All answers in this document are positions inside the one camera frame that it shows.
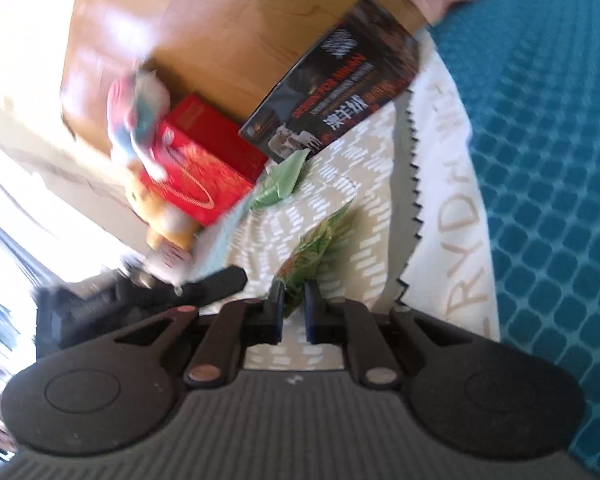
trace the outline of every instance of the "wood panel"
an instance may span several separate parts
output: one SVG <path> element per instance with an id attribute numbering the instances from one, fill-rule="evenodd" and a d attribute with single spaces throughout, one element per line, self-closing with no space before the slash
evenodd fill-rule
<path id="1" fill-rule="evenodd" d="M 67 125 L 103 152 L 111 81 L 138 60 L 174 100 L 196 92 L 243 122 L 356 0 L 76 0 L 61 99 Z M 408 28 L 407 0 L 379 0 Z"/>

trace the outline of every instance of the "red box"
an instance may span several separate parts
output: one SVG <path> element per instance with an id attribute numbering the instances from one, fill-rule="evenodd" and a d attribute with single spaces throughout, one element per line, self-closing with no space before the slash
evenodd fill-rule
<path id="1" fill-rule="evenodd" d="M 253 189 L 267 156 L 238 135 L 238 125 L 190 95 L 158 124 L 154 157 L 168 179 L 142 182 L 204 226 Z"/>

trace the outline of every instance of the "blue mattress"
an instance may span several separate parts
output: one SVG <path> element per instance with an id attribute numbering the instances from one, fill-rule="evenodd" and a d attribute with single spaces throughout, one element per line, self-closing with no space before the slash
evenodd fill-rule
<path id="1" fill-rule="evenodd" d="M 502 335 L 587 399 L 600 473 L 600 0 L 479 0 L 433 30 L 474 128 Z"/>

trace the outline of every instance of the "yellow plush toy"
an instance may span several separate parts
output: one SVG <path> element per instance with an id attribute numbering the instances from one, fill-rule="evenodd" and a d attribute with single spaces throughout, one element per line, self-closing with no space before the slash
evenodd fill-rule
<path id="1" fill-rule="evenodd" d="M 191 250 L 197 232 L 203 228 L 201 224 L 142 184 L 133 170 L 129 171 L 125 192 L 133 210 L 149 224 L 149 247 L 155 250 L 168 240 L 185 251 Z"/>

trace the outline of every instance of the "beige patterned cloth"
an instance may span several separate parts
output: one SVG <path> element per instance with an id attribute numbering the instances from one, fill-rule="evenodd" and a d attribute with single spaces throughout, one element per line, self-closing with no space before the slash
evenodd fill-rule
<path id="1" fill-rule="evenodd" d="M 387 104 L 314 156 L 289 199 L 250 211 L 241 220 L 225 264 L 242 267 L 249 282 L 241 293 L 212 309 L 227 301 L 266 295 L 273 276 L 302 235 L 349 201 L 349 229 L 330 247 L 318 268 L 320 290 L 327 298 L 346 296 L 373 310 L 388 307 L 391 301 L 379 300 L 387 281 L 395 110 L 393 103 Z M 302 313 L 296 312 L 285 320 L 283 342 L 250 347 L 244 367 L 342 367 L 338 347 L 309 345 L 305 336 Z"/>

